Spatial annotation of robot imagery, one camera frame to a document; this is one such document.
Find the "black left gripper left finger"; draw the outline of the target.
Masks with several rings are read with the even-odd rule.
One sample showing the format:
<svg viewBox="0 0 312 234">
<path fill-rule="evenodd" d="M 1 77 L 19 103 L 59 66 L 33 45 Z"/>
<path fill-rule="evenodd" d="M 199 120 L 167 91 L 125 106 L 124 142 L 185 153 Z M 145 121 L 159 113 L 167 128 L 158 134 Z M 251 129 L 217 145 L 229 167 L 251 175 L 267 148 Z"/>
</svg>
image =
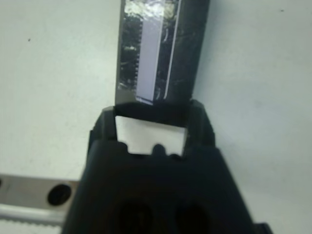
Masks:
<svg viewBox="0 0 312 234">
<path fill-rule="evenodd" d="M 114 106 L 102 110 L 90 131 L 90 146 L 96 140 L 117 141 L 116 116 Z"/>
</svg>

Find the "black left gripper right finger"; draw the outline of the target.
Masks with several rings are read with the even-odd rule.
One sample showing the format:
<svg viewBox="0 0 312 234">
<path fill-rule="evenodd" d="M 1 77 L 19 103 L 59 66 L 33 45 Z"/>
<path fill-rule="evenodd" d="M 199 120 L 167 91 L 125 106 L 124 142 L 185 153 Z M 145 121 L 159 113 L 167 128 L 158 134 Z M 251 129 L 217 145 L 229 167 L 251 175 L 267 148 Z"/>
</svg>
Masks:
<svg viewBox="0 0 312 234">
<path fill-rule="evenodd" d="M 186 146 L 205 145 L 215 147 L 215 133 L 204 105 L 192 100 L 186 124 Z"/>
</svg>

